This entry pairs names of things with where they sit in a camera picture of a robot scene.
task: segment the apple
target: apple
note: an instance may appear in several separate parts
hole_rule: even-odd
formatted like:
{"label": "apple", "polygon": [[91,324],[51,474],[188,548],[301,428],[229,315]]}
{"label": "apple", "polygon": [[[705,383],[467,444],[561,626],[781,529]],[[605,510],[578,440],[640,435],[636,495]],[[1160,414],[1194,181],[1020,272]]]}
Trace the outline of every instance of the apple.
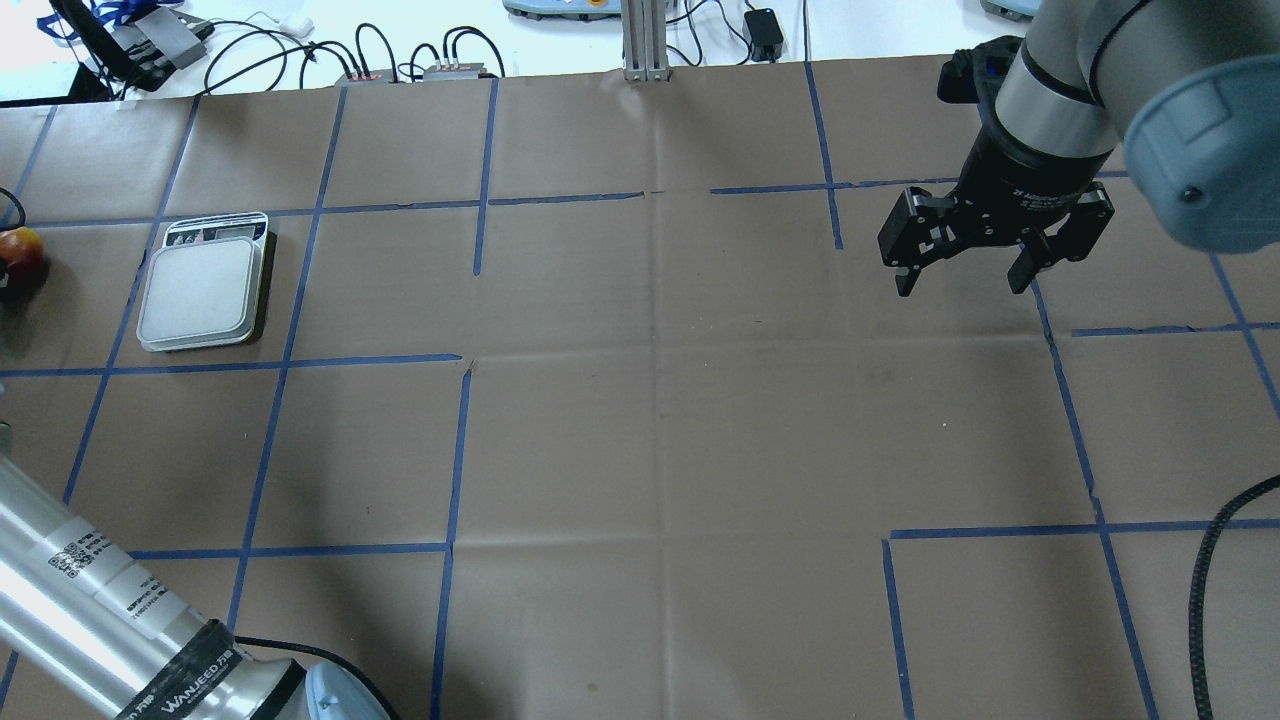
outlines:
{"label": "apple", "polygon": [[0,233],[0,296],[40,283],[45,270],[45,243],[31,228]]}

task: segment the qr code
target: qr code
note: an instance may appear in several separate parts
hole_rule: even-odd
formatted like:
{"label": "qr code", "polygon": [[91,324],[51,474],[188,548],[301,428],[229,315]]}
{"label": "qr code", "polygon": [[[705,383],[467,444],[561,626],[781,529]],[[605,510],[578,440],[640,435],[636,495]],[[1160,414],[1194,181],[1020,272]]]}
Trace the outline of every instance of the qr code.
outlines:
{"label": "qr code", "polygon": [[93,562],[93,556],[74,542],[67,543],[61,552],[49,559],[49,564],[64,573],[68,578],[76,578],[81,570]]}

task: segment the white desk surface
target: white desk surface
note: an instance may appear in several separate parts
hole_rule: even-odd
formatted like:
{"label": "white desk surface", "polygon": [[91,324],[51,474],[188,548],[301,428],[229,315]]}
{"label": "white desk surface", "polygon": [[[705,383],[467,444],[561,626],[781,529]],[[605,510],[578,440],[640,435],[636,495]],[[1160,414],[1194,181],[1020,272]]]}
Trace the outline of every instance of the white desk surface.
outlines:
{"label": "white desk surface", "polygon": [[[723,0],[723,4],[735,27],[740,26],[745,3]],[[801,0],[760,0],[755,5],[773,8],[781,18],[786,35],[783,60],[804,59]],[[225,19],[244,19],[256,10],[265,10],[275,18],[301,13],[315,22],[315,32],[310,40],[338,40],[352,47],[356,26],[372,22],[390,38],[398,61],[406,61],[419,42],[439,46],[445,29],[470,24],[494,40],[511,76],[602,72],[621,67],[620,19],[582,23],[552,18],[536,22],[511,15],[500,0],[192,0],[178,9],[202,18]],[[49,4],[41,0],[0,3],[0,27],[5,28],[5,41],[0,44],[0,69],[72,59],[69,50],[56,46],[36,29],[35,18],[47,13]],[[678,13],[669,13],[671,17],[676,14]],[[814,60],[950,54],[957,47],[972,47],[1000,35],[1021,35],[1027,29],[1025,22],[1011,22],[983,12],[978,0],[810,0],[809,15]],[[713,3],[698,10],[694,18],[708,64],[730,65],[742,59],[741,42],[730,35]],[[253,22],[271,27],[262,15],[257,15]],[[210,56],[239,37],[242,29],[219,28],[207,41]],[[687,23],[671,26],[668,42],[687,54],[696,53]],[[461,47],[466,49],[462,53],[463,60],[481,60],[495,69],[489,49],[477,38],[463,41]],[[276,45],[266,38],[246,41],[219,63],[214,78],[227,77],[276,51]],[[365,33],[365,51],[371,65],[379,63],[379,67],[385,67],[380,60],[384,53],[381,44],[374,33]],[[678,58],[671,58],[672,64],[680,64]],[[141,95],[193,95],[204,87],[207,63],[207,59],[202,59],[170,78],[157,92]],[[280,82],[282,90],[297,87],[297,59],[292,59],[289,67],[291,70]],[[229,83],[220,92],[261,90],[275,77],[278,68],[275,63],[265,65]],[[330,85],[339,72],[334,60],[323,61],[321,65],[308,68],[307,86]]]}

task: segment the power adapter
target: power adapter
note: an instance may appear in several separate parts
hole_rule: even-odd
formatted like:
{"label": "power adapter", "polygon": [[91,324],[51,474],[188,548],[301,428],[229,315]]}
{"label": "power adapter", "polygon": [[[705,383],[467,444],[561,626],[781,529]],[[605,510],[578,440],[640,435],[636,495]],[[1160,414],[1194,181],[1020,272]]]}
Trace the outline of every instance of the power adapter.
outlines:
{"label": "power adapter", "polygon": [[742,14],[746,37],[751,40],[751,60],[755,63],[777,61],[782,56],[782,28],[773,8],[748,10]]}

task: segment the grid of tape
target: grid of tape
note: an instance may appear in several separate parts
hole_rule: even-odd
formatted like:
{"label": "grid of tape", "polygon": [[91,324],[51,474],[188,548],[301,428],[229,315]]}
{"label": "grid of tape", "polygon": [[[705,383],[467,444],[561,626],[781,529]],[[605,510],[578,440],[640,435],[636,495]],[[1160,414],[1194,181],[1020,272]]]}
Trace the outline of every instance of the grid of tape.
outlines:
{"label": "grid of tape", "polygon": [[[806,183],[806,184],[776,184],[776,186],[753,186],[753,187],[721,187],[710,190],[714,195],[750,195],[750,193],[788,193],[788,192],[823,192],[827,195],[828,208],[829,208],[829,220],[832,236],[835,237],[835,250],[844,250],[844,238],[841,233],[841,220],[840,213],[836,204],[836,191],[838,190],[851,190],[851,188],[865,188],[865,187],[878,187],[878,186],[895,186],[895,184],[910,184],[910,183],[931,183],[931,182],[955,182],[956,178],[910,178],[910,179],[872,179],[872,181],[837,181],[833,177],[831,155],[827,146],[827,131],[823,122],[822,102],[819,99],[818,85],[814,81],[813,67],[809,63],[804,64],[805,79],[808,82],[808,91],[813,105],[813,119],[817,127],[817,136],[819,141],[819,150],[822,155],[823,165],[823,181]],[[133,287],[129,291],[128,301],[120,315],[120,320],[115,332],[114,342],[111,343],[110,354],[105,365],[92,366],[92,368],[46,368],[46,369],[14,369],[14,370],[0,370],[0,379],[13,377],[60,377],[60,375],[87,375],[100,378],[96,395],[84,421],[83,434],[79,442],[79,448],[76,455],[74,464],[69,478],[67,479],[65,491],[63,493],[63,501],[69,502],[73,493],[76,492],[77,480],[79,478],[81,468],[84,461],[86,450],[88,448],[90,439],[93,436],[95,423],[97,421],[99,411],[102,406],[102,398],[106,393],[108,386],[114,377],[119,375],[133,375],[133,374],[157,374],[157,373],[225,373],[237,370],[274,370],[278,373],[275,382],[275,392],[271,402],[270,419],[266,430],[266,442],[261,450],[261,456],[259,460],[257,478],[252,492],[252,500],[250,502],[248,518],[244,525],[243,542],[239,547],[223,547],[223,548],[206,548],[206,550],[156,550],[156,551],[140,551],[134,552],[134,557],[143,560],[170,560],[170,559],[234,559],[238,561],[236,573],[236,584],[232,594],[232,603],[228,612],[228,625],[234,628],[237,615],[239,614],[241,598],[244,587],[246,570],[248,568],[251,559],[257,557],[303,557],[303,556],[351,556],[351,555],[390,555],[390,553],[440,553],[443,556],[443,577],[440,582],[440,597],[439,597],[439,610],[438,610],[438,623],[435,632],[435,648],[434,648],[434,669],[430,683],[430,717],[433,720],[438,719],[442,712],[442,693],[444,688],[444,665],[445,665],[445,643],[448,639],[448,621],[449,621],[449,601],[451,601],[451,588],[452,588],[452,575],[453,575],[453,548],[457,539],[458,529],[458,515],[462,510],[460,507],[461,500],[461,487],[463,482],[463,454],[466,446],[467,436],[467,414],[468,402],[471,396],[471,370],[467,369],[462,374],[461,386],[458,388],[458,407],[457,407],[457,434],[453,448],[453,465],[452,465],[452,498],[449,502],[448,512],[448,529],[443,542],[431,543],[401,543],[401,544],[346,544],[346,546],[307,546],[307,547],[260,547],[255,544],[255,529],[257,524],[259,509],[262,498],[264,484],[268,478],[268,466],[271,460],[273,442],[275,439],[276,425],[280,418],[280,407],[284,397],[285,383],[289,377],[291,369],[294,368],[307,368],[307,366],[344,366],[344,365],[370,365],[370,364],[424,364],[424,363],[461,363],[462,357],[460,355],[440,352],[430,355],[397,355],[397,356],[349,356],[349,357],[325,357],[325,359],[306,359],[296,360],[293,359],[293,345],[298,332],[298,319],[302,310],[303,297],[307,290],[307,277],[311,266],[311,258],[316,245],[316,233],[320,224],[320,218],[323,215],[335,215],[344,213],[376,213],[376,211],[392,211],[392,210],[433,210],[444,208],[476,208],[479,211],[479,220],[475,234],[475,252],[474,252],[474,274],[479,275],[484,270],[484,242],[485,242],[485,222],[486,222],[486,209],[489,206],[500,205],[522,205],[522,204],[559,204],[559,202],[596,202],[596,201],[621,201],[634,197],[641,197],[645,195],[645,190],[637,188],[632,192],[614,192],[614,193],[598,193],[598,195],[564,195],[564,196],[538,196],[538,197],[517,197],[517,199],[490,199],[489,197],[489,182],[490,182],[490,165],[493,160],[493,138],[494,138],[494,120],[497,115],[498,105],[498,87],[497,79],[490,81],[489,90],[489,105],[488,105],[488,122],[485,128],[485,142],[484,142],[484,155],[483,155],[483,170],[480,182],[480,193],[475,200],[461,200],[461,201],[438,201],[438,202],[415,202],[415,204],[387,204],[387,205],[352,205],[352,206],[325,206],[325,195],[329,184],[329,176],[334,163],[334,154],[338,146],[338,136],[343,123],[343,111],[347,106],[347,90],[343,88],[338,96],[337,113],[333,119],[332,133],[329,136],[328,152],[324,163],[324,173],[320,179],[319,193],[316,195],[315,204],[311,208],[296,208],[289,210],[271,211],[273,217],[307,217],[310,218],[310,233],[306,243],[306,252],[302,261],[301,278],[298,282],[298,288],[292,302],[292,315],[288,327],[288,334],[284,345],[284,352],[279,360],[275,361],[257,361],[257,363],[238,363],[238,364],[209,364],[209,365],[174,365],[174,366],[151,366],[151,368],[118,368],[116,357],[120,351],[122,342],[125,337],[125,331],[129,324],[131,315],[133,313],[133,306],[137,300],[140,291],[140,284],[142,282],[142,269],[145,264],[140,264],[138,272],[133,281]],[[32,227],[36,228],[60,228],[60,227],[86,227],[86,225],[115,225],[115,224],[147,224],[150,225],[150,234],[147,238],[146,247],[150,249],[155,245],[156,236],[165,223],[193,217],[193,215],[170,215],[165,213],[169,196],[174,187],[174,181],[178,176],[178,169],[183,159],[183,152],[187,149],[187,142],[191,138],[192,128],[196,122],[196,115],[200,109],[200,99],[191,102],[189,114],[187,117],[186,127],[182,135],[182,142],[177,156],[168,173],[168,181],[164,187],[164,193],[160,200],[160,205],[154,217],[150,218],[129,218],[129,219],[110,219],[110,220],[72,220],[72,222],[52,222],[52,223],[33,223]],[[22,173],[22,178],[17,184],[15,192],[22,196],[23,190],[32,174],[32,169],[36,164],[36,159],[40,155],[45,141],[49,136],[50,126],[52,124],[54,117],[56,115],[56,109],[51,109],[45,118],[44,126],[36,140],[35,149],[28,159],[26,168]],[[1125,173],[1105,173],[1108,177],[1124,177]],[[1231,311],[1235,315],[1235,323],[1215,327],[1190,327],[1190,325],[1161,325],[1149,328],[1078,328],[1071,331],[1073,337],[1089,338],[1089,337],[1115,337],[1115,336],[1142,336],[1142,334],[1178,334],[1178,333],[1240,333],[1245,342],[1248,343],[1252,359],[1256,364],[1258,378],[1261,379],[1260,391],[1267,395],[1270,404],[1272,405],[1277,418],[1280,418],[1280,395],[1277,395],[1275,380],[1270,373],[1270,369],[1263,360],[1262,352],[1258,348],[1256,336],[1258,333],[1280,331],[1280,322],[1252,322],[1245,316],[1245,311],[1236,297],[1231,283],[1228,278],[1226,272],[1222,268],[1221,261],[1217,258],[1211,256],[1208,261],[1217,275],[1221,284],[1221,290],[1225,293]],[[897,596],[897,582],[895,578],[893,568],[893,547],[897,543],[911,542],[916,539],[960,539],[960,538],[978,538],[978,537],[1028,537],[1028,536],[1096,536],[1101,543],[1103,556],[1106,560],[1106,566],[1110,574],[1110,580],[1112,591],[1115,593],[1115,602],[1120,615],[1121,624],[1124,626],[1125,638],[1128,641],[1129,652],[1132,655],[1133,670],[1137,676],[1138,687],[1142,692],[1142,698],[1146,705],[1147,716],[1152,720],[1160,716],[1160,711],[1156,707],[1156,700],[1153,697],[1151,683],[1147,678],[1147,670],[1143,662],[1142,648],[1139,647],[1138,635],[1134,630],[1133,619],[1129,611],[1129,603],[1125,596],[1124,580],[1120,574],[1119,565],[1116,562],[1115,552],[1111,546],[1111,538],[1115,534],[1121,533],[1162,533],[1162,532],[1185,532],[1185,530],[1202,530],[1208,524],[1208,519],[1198,521],[1153,521],[1153,523],[1108,523],[1102,502],[1094,495],[1093,484],[1093,471],[1089,465],[1089,456],[1085,447],[1084,437],[1080,430],[1080,421],[1076,416],[1075,406],[1073,404],[1071,388],[1068,382],[1068,377],[1062,369],[1062,360],[1059,354],[1059,346],[1055,341],[1053,332],[1050,325],[1050,309],[1046,306],[1044,297],[1041,292],[1038,284],[1033,284],[1033,292],[1036,297],[1036,304],[1039,310],[1041,323],[1043,327],[1044,340],[1047,345],[1047,351],[1052,356],[1053,368],[1056,370],[1057,386],[1061,395],[1062,409],[1066,414],[1068,421],[1070,424],[1070,430],[1073,439],[1075,442],[1075,451],[1080,465],[1082,479],[1084,483],[1083,491],[1088,493],[1089,501],[1093,507],[1094,523],[1092,524],[1073,524],[1073,525],[1029,525],[1029,527],[973,527],[973,528],[905,528],[893,530],[890,537],[883,538],[883,569],[884,580],[887,589],[887,600],[890,607],[888,621],[893,633],[893,646],[896,651],[896,661],[899,667],[899,676],[901,683],[901,697],[902,697],[902,712],[908,719],[915,717],[914,701],[911,694],[911,680],[910,680],[910,662],[909,651],[904,639],[902,618],[900,611],[900,602]],[[1276,529],[1280,528],[1280,520],[1275,519],[1261,519],[1261,520],[1236,520],[1231,525],[1236,529]],[[4,706],[4,700],[8,693],[9,685],[13,680],[14,669],[18,664],[18,655],[12,653],[5,664],[4,676],[0,679],[0,708]]]}

